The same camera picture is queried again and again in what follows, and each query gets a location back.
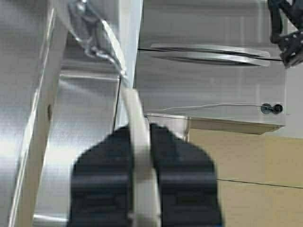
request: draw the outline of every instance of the wire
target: wire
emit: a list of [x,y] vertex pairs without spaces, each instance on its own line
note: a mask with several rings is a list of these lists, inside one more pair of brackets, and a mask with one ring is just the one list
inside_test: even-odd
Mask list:
[[107,60],[112,65],[114,65],[115,69],[119,73],[119,76],[121,77],[121,81],[122,81],[122,84],[124,85],[124,87],[130,87],[130,82],[129,82],[129,79],[128,79],[127,74],[126,74],[126,69],[123,69],[120,66],[118,60],[116,60],[110,54],[104,53],[102,51],[96,52],[96,56],[99,57],[99,58],[101,58],[101,59]]
[[165,108],[165,109],[146,110],[146,111],[166,111],[166,110],[172,110],[172,109],[195,109],[195,108],[208,108],[208,107],[217,107],[217,106],[256,106],[256,107],[269,108],[269,106],[266,106],[266,105],[219,103],[219,104],[197,105],[197,106],[176,106],[176,107],[169,107],[169,108]]

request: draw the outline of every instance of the white cable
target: white cable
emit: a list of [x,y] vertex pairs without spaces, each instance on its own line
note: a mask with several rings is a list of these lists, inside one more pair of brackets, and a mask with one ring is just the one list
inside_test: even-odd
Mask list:
[[256,107],[269,108],[268,106],[265,106],[265,105],[219,103],[219,104],[197,105],[197,106],[176,106],[176,107],[169,107],[169,108],[165,108],[165,109],[146,110],[146,111],[166,111],[166,110],[172,110],[172,109],[195,109],[195,108],[208,108],[208,107],[216,107],[216,106],[256,106]]
[[121,77],[122,85],[124,85],[124,87],[126,87],[126,88],[131,87],[129,79],[128,79],[127,74],[126,74],[126,69],[122,69],[119,62],[115,58],[113,58],[111,55],[109,55],[107,53],[103,53],[102,51],[96,52],[96,55],[99,58],[107,60],[111,64],[113,64],[115,69],[117,70],[117,72],[119,73],[119,75]]

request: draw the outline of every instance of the beige wall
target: beige wall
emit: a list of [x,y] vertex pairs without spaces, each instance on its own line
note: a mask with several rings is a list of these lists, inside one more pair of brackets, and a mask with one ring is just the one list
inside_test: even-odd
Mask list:
[[226,227],[303,226],[303,139],[191,130],[216,163]]

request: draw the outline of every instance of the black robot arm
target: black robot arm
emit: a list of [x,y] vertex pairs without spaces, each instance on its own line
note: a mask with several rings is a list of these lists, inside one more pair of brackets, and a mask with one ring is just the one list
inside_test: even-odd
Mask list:
[[[293,0],[290,4],[286,0],[268,0],[271,14],[272,34],[271,42],[277,44],[282,51],[281,58],[286,68],[303,62],[303,0]],[[282,35],[283,23],[281,11],[298,29],[288,35]]]

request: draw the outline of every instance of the white strap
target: white strap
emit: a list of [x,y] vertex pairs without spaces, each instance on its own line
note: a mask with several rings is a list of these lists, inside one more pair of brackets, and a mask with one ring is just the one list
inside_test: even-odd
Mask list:
[[138,93],[122,87],[134,150],[134,227],[160,226],[160,197],[151,159],[150,133]]

